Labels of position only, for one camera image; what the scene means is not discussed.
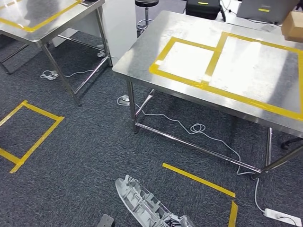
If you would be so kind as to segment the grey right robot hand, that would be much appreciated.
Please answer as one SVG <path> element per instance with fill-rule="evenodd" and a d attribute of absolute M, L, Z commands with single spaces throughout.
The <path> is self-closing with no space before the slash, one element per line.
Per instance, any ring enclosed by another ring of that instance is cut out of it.
<path fill-rule="evenodd" d="M 176 215 L 172 215 L 169 217 L 167 220 L 165 220 L 165 223 L 166 223 L 169 227 L 195 227 L 196 225 L 193 224 L 193 222 L 187 215 L 183 215 L 183 216 L 176 216 Z"/>

